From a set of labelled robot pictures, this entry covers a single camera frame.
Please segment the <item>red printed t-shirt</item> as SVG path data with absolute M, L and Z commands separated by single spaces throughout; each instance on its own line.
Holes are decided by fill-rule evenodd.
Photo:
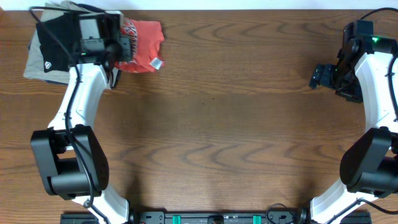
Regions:
M 155 72 L 163 66 L 160 46 L 165 39 L 159 21 L 125 18 L 121 33 L 130 39 L 132 60 L 116 62 L 117 69 L 128 73 L 147 73 Z

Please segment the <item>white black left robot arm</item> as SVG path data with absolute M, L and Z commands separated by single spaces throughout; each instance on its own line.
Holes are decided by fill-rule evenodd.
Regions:
M 93 125 L 103 92 L 113 87 L 114 63 L 131 59 L 125 35 L 81 40 L 57 114 L 30 139 L 45 191 L 82 205 L 99 223 L 130 221 L 128 200 L 109 183 L 108 160 Z

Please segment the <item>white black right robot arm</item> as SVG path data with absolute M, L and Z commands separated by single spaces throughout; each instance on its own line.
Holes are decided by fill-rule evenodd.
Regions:
M 341 223 L 364 204 L 397 193 L 397 42 L 371 34 L 343 41 L 336 65 L 318 65 L 309 86 L 362 103 L 364 134 L 343 154 L 338 180 L 311 199 L 300 223 Z

